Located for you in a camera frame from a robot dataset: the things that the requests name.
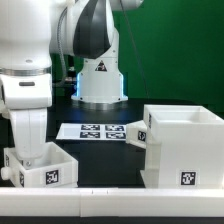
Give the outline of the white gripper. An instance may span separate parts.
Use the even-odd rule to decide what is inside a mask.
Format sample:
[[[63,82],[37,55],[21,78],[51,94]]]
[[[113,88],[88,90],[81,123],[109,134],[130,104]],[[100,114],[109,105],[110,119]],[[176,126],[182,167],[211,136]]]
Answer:
[[[43,155],[47,108],[52,105],[49,73],[39,76],[0,75],[5,106],[9,112],[17,156],[25,168]]]

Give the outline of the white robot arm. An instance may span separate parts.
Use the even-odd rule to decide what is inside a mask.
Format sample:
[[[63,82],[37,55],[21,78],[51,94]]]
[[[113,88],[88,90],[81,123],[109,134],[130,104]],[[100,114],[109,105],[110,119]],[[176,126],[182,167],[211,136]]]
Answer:
[[[126,101],[112,13],[136,9],[143,1],[0,0],[0,96],[17,158],[26,168],[44,153],[54,86],[50,55],[84,59],[74,100]]]

